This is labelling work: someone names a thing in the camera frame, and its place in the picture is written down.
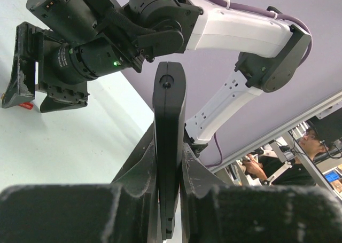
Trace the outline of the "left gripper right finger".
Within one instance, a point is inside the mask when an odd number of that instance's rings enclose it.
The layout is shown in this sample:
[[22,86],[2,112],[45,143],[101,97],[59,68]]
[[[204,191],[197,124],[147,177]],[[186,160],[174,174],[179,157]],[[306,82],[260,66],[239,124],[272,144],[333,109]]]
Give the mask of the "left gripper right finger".
[[312,186],[230,186],[183,145],[183,242],[341,242],[341,203]]

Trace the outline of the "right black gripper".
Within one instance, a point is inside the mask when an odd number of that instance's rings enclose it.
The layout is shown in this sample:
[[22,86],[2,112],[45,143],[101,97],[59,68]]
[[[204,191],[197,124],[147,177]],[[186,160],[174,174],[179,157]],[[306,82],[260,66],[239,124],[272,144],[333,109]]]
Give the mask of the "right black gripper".
[[61,80],[52,55],[62,47],[56,34],[27,22],[16,27],[10,81],[2,99],[2,108],[10,108],[35,99],[37,91],[46,93],[41,113],[66,111],[88,106],[87,83],[70,85]]

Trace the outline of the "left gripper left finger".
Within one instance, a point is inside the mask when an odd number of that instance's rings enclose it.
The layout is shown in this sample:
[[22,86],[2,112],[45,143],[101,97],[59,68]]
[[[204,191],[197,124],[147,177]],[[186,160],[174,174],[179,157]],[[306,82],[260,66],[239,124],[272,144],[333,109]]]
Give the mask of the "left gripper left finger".
[[158,242],[150,126],[108,184],[16,185],[1,192],[1,242]]

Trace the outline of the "orange red battery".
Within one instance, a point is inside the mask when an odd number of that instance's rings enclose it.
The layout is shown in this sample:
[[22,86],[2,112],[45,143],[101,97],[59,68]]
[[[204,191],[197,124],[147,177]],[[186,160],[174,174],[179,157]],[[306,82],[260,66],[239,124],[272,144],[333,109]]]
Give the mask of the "orange red battery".
[[32,110],[33,107],[34,107],[34,104],[32,104],[32,103],[22,103],[19,106],[22,107],[22,108],[28,109],[28,110]]

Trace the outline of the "black remote control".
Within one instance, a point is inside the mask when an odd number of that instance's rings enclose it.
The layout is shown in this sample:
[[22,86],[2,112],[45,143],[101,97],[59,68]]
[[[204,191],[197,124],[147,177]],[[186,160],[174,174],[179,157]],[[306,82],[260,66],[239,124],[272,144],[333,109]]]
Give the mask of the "black remote control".
[[161,237],[171,239],[180,187],[183,151],[186,77],[179,62],[160,62],[153,90]]

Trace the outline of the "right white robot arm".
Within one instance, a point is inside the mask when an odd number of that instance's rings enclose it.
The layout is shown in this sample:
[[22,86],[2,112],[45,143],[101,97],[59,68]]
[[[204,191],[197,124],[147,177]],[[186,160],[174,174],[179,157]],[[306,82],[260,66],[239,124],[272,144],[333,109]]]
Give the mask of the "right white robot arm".
[[301,20],[230,0],[27,0],[26,8],[46,29],[17,26],[3,108],[38,91],[43,113],[81,108],[87,83],[102,76],[140,73],[145,61],[188,50],[238,51],[229,81],[183,126],[196,152],[246,103],[285,86],[313,45]]

